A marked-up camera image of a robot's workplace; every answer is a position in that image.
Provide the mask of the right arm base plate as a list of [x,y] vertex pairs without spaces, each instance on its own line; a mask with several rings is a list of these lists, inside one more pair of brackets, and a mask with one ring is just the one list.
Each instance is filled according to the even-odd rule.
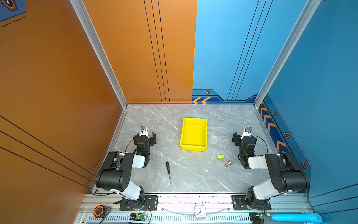
[[233,208],[235,211],[243,210],[272,210],[269,200],[258,200],[255,197],[250,198],[246,195],[233,195],[231,196]]

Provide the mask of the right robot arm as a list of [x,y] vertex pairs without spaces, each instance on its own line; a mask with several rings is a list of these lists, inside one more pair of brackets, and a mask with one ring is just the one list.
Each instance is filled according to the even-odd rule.
[[273,197],[309,188],[309,178],[293,154],[255,155],[257,138],[247,131],[234,133],[232,142],[239,148],[238,160],[245,169],[265,169],[269,173],[268,180],[248,188],[246,197],[238,203],[252,210],[264,209]]

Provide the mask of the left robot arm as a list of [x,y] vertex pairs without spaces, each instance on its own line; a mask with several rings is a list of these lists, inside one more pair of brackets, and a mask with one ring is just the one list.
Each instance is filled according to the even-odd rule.
[[144,189],[131,180],[133,168],[147,167],[150,160],[150,147],[157,143],[156,134],[135,135],[133,142],[137,146],[134,153],[109,152],[99,169],[95,185],[97,188],[122,195],[118,201],[124,207],[140,210],[145,206]]

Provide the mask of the black handled screwdriver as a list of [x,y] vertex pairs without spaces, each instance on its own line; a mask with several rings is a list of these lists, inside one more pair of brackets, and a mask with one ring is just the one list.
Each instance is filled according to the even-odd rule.
[[168,162],[168,161],[166,162],[166,168],[167,168],[167,173],[168,173],[168,176],[169,176],[170,185],[172,186],[172,179],[171,179],[170,164],[169,164],[169,162]]

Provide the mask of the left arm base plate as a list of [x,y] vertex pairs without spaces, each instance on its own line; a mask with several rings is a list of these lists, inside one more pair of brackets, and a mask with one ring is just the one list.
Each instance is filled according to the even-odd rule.
[[144,211],[148,208],[151,211],[156,211],[158,208],[157,195],[144,195],[138,200],[129,200],[122,197],[119,209],[121,211]]

